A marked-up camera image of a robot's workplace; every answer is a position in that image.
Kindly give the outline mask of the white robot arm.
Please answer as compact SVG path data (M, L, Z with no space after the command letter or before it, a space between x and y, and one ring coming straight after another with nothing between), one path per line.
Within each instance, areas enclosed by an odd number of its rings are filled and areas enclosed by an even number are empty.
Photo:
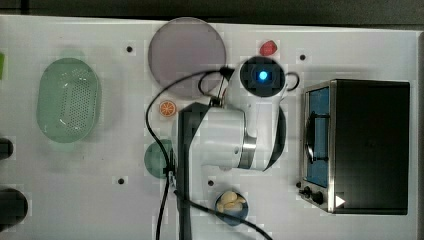
M207 199L204 166L265 171L285 144L280 102L287 91L285 72L268 57L252 57L224 73L223 104L194 102L179 111L172 127L176 164L179 240L219 240L191 203Z

